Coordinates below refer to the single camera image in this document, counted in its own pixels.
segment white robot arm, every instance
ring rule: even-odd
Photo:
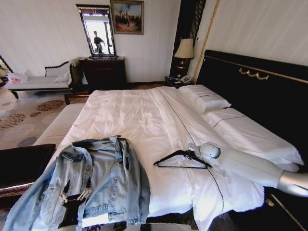
[[[216,159],[216,163],[263,186],[277,188],[295,196],[308,197],[308,173],[284,171],[269,160],[232,148],[222,148],[211,142],[196,146],[189,143],[188,149],[199,158]]]

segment bedspread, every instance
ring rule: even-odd
[[[122,135],[131,140],[150,183],[150,214],[183,213],[193,207],[200,230],[213,218],[229,211],[246,211],[261,206],[264,189],[221,169],[159,168],[153,163],[189,142],[227,143],[190,107],[175,88],[111,90],[93,92],[54,157],[73,141]],[[184,157],[177,162],[183,166]]]

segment coat hanger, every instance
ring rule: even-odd
[[[153,165],[157,165],[158,167],[179,167],[179,166],[160,166],[159,163],[162,163],[174,156],[177,156],[177,155],[182,155],[184,157],[186,157],[187,159],[190,159],[190,160],[195,160],[201,164],[204,164],[205,167],[182,167],[182,168],[201,168],[201,169],[207,169],[208,167],[212,167],[210,164],[204,162],[203,159],[200,159],[199,157],[197,157],[195,154],[194,154],[194,151],[191,151],[191,150],[187,150],[187,151],[183,151],[183,150],[177,150],[176,152],[156,161]]]

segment light blue denim jacket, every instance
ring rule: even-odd
[[[3,230],[56,230],[65,214],[59,194],[69,180],[66,195],[82,193],[89,177],[92,192],[79,207],[77,230],[81,230],[82,217],[105,213],[111,222],[146,222],[150,201],[146,173],[130,141],[111,136],[64,148],[10,210]]]

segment floral rug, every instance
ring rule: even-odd
[[[0,149],[34,144],[48,125],[66,106],[59,91],[18,92],[15,99],[6,89],[0,89]]]

